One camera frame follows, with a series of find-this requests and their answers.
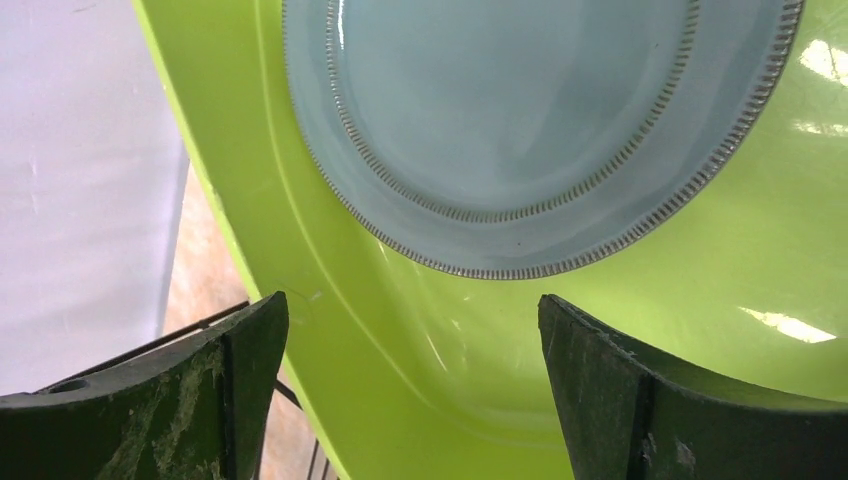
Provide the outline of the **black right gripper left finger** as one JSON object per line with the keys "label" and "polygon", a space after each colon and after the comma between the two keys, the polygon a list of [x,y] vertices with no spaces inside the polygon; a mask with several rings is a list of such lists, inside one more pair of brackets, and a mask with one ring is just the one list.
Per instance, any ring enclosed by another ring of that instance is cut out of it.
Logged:
{"label": "black right gripper left finger", "polygon": [[252,479],[289,328],[286,296],[200,321],[1,399],[5,479]]}

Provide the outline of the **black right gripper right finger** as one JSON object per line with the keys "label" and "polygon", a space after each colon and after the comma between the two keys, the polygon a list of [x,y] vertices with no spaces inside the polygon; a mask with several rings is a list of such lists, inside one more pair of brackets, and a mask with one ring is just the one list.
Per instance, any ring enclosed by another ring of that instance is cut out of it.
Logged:
{"label": "black right gripper right finger", "polygon": [[578,479],[843,479],[847,407],[702,368],[566,300],[538,304]]}

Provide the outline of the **grey blue round plate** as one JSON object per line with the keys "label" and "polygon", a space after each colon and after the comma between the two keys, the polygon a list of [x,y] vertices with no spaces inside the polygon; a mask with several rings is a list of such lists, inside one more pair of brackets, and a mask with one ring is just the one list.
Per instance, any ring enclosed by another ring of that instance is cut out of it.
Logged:
{"label": "grey blue round plate", "polygon": [[791,53],[801,1],[287,1],[285,70],[321,176],[452,275],[572,271],[722,170]]}

